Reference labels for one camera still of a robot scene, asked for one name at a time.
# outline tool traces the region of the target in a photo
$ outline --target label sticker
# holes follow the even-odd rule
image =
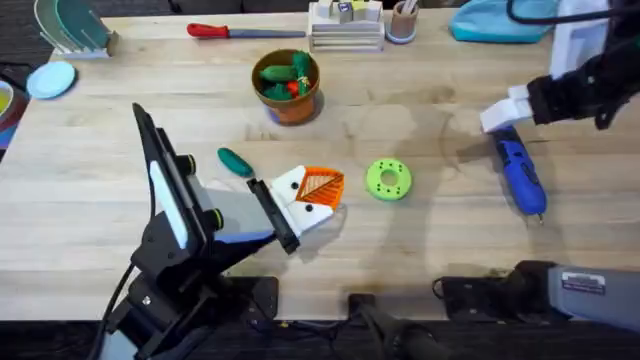
[[[604,276],[594,274],[563,272],[562,287],[566,290],[596,295],[604,295],[606,292]]]

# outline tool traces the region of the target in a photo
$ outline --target green vegetable toy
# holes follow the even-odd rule
[[[275,84],[274,86],[267,88],[264,91],[264,96],[268,97],[271,100],[276,100],[276,101],[293,99],[293,96],[287,90],[287,85],[285,84]]]
[[[298,78],[297,71],[289,65],[270,65],[260,72],[260,77],[271,82],[287,82]]]
[[[309,82],[309,70],[311,69],[311,58],[304,51],[296,51],[293,54],[293,68],[296,69],[298,79],[298,96],[309,92],[311,83]]]
[[[251,166],[249,166],[249,164],[247,164],[247,162],[238,154],[231,151],[231,149],[218,149],[218,158],[220,158],[220,161],[222,161],[222,163],[227,167],[227,169],[231,170],[232,173],[242,177],[253,176],[253,169]]]

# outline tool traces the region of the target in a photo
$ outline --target blue drill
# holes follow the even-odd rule
[[[514,202],[523,214],[538,215],[542,224],[542,214],[547,210],[547,195],[516,129],[509,126],[492,132],[491,136],[502,159],[504,177]]]

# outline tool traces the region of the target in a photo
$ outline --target red toy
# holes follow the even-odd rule
[[[287,82],[287,90],[291,93],[291,96],[294,98],[298,97],[298,81],[292,80]]]

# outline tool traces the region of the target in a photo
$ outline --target green toy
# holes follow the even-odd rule
[[[242,176],[253,176],[253,169],[246,161],[244,161],[238,154],[234,153],[231,149],[220,148],[218,149],[218,158],[220,161],[231,170],[232,173]]]
[[[296,70],[298,79],[298,96],[309,92],[311,83],[309,82],[309,71],[311,70],[311,57],[304,51],[296,51],[293,54],[293,68]]]
[[[276,100],[276,101],[293,99],[293,96],[287,90],[287,85],[285,84],[275,84],[274,86],[267,88],[264,91],[264,96],[268,97],[271,100]]]
[[[298,78],[293,66],[270,65],[260,72],[260,77],[271,82],[287,82]]]
[[[383,176],[395,178],[395,183],[385,184]],[[402,199],[411,189],[411,172],[401,161],[384,158],[376,160],[367,170],[367,191],[380,200]]]

